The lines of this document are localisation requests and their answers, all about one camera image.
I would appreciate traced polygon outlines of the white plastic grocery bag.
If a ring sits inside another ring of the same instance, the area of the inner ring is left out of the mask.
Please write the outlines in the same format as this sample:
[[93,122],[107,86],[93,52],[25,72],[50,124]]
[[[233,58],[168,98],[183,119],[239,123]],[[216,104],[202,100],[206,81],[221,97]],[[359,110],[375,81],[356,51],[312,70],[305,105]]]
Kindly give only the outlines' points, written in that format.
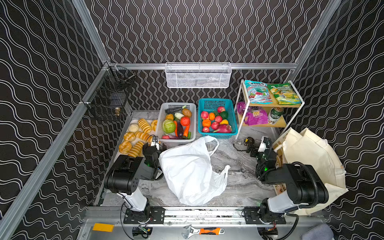
[[213,171],[211,156],[217,151],[218,139],[205,136],[160,154],[160,165],[169,189],[179,202],[202,206],[221,195],[228,183],[230,166],[221,173]]

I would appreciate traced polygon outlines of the cream canvas tote bag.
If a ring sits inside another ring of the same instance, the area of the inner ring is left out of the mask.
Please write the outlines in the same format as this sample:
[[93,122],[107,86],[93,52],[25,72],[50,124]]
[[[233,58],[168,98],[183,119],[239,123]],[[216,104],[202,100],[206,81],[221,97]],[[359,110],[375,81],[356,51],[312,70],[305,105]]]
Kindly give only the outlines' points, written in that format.
[[326,139],[308,128],[300,133],[289,128],[273,143],[273,148],[277,152],[277,167],[293,162],[311,165],[329,192],[329,200],[325,204],[297,210],[295,214],[308,216],[323,210],[349,191],[346,187],[346,171],[336,152]]

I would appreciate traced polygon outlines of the purple snack bag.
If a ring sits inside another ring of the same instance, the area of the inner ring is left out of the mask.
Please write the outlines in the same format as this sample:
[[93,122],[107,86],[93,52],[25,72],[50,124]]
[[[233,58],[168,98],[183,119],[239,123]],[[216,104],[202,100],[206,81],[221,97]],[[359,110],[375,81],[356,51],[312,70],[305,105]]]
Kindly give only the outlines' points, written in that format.
[[249,106],[246,110],[245,102],[238,102],[237,111],[245,116],[244,123],[248,126],[264,125],[268,123],[268,114],[262,107]]

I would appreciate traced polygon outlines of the green drink can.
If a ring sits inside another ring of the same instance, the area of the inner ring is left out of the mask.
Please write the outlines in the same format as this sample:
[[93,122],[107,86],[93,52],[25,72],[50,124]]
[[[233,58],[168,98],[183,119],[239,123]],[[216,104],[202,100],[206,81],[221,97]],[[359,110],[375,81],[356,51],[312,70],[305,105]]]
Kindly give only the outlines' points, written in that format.
[[272,108],[268,114],[268,123],[274,125],[278,122],[280,117],[283,115],[283,108]]

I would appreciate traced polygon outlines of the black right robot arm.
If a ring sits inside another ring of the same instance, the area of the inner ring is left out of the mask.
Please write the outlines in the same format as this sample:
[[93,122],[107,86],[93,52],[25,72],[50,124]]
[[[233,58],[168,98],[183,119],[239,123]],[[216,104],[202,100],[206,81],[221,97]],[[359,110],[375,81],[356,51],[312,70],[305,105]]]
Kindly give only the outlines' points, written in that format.
[[251,156],[257,160],[255,175],[262,184],[286,186],[281,194],[262,201],[258,210],[261,222],[269,224],[285,214],[310,209],[329,200],[329,192],[313,166],[293,162],[276,167],[277,153],[270,138],[262,137]]

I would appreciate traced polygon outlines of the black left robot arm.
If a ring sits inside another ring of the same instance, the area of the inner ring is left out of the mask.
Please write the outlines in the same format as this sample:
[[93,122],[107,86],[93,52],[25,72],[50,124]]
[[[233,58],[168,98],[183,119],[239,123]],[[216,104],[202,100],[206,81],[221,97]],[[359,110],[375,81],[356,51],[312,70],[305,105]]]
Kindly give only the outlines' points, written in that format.
[[141,180],[157,181],[164,174],[160,154],[167,150],[162,142],[139,141],[132,145],[124,141],[119,146],[120,155],[104,179],[104,188],[122,197],[126,215],[134,223],[147,224],[153,217],[148,199],[141,193]]

